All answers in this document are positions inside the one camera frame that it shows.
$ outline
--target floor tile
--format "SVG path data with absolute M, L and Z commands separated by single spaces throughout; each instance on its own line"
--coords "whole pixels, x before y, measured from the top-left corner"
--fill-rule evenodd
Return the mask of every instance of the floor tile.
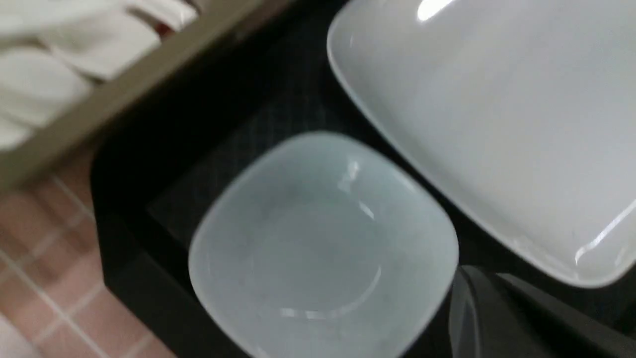
M 154 337 L 146 348 L 137 353 L 135 358 L 177 358 L 177 356 L 163 342 Z
M 56 313 L 19 276 L 0 283 L 0 313 L 31 341 L 57 318 Z
M 29 191 L 63 222 L 68 222 L 81 211 L 80 206 L 50 176 L 33 185 Z
M 49 337 L 38 344 L 38 349 L 44 358 L 99 357 L 67 324 L 58 327 Z
M 53 242 L 24 271 L 65 311 L 104 280 L 95 238 L 75 230 Z
M 32 193 L 18 191 L 0 201 L 0 248 L 17 260 L 63 226 Z
M 90 168 L 93 156 L 94 150 L 83 149 L 80 153 L 71 157 L 70 161 L 57 171 L 64 184 L 89 209 L 93 208 L 93 197 L 90 193 Z
M 111 357 L 120 357 L 148 333 L 108 290 L 101 291 L 74 321 Z
M 0 315 L 0 357 L 42 358 L 35 347 L 2 315 Z

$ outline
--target white square plate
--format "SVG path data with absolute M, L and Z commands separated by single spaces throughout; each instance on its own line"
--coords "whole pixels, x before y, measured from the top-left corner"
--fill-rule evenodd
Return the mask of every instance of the white square plate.
M 636 259 L 636 2 L 353 0 L 329 60 L 376 128 L 520 257 L 599 287 Z

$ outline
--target black tray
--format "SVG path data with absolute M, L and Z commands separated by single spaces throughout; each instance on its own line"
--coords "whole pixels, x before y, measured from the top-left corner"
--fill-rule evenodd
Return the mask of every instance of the black tray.
M 343 4 L 300 1 L 229 56 L 203 56 L 169 89 L 124 114 L 132 124 L 105 144 L 92 173 L 107 286 L 179 357 L 244 356 L 193 294 L 190 239 L 215 198 L 255 158 L 295 134 L 327 130 L 376 148 L 428 189 L 453 220 L 462 264 L 512 273 L 609 326 L 631 329 L 634 272 L 599 290 L 548 278 L 461 214 L 367 123 L 326 59 L 328 25 Z M 440 310 L 410 355 L 448 355 L 445 314 Z

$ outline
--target pink tile floor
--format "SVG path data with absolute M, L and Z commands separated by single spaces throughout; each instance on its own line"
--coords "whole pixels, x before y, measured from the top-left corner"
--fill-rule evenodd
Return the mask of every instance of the pink tile floor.
M 92 155 L 0 198 L 0 313 L 44 358 L 175 357 L 104 286 Z

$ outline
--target white square bowl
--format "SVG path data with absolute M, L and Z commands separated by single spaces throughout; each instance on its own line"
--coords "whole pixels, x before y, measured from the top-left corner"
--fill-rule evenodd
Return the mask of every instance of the white square bowl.
M 205 214 L 190 247 L 197 297 L 257 358 L 391 358 L 453 280 L 452 223 L 406 173 L 335 134 L 284 142 Z

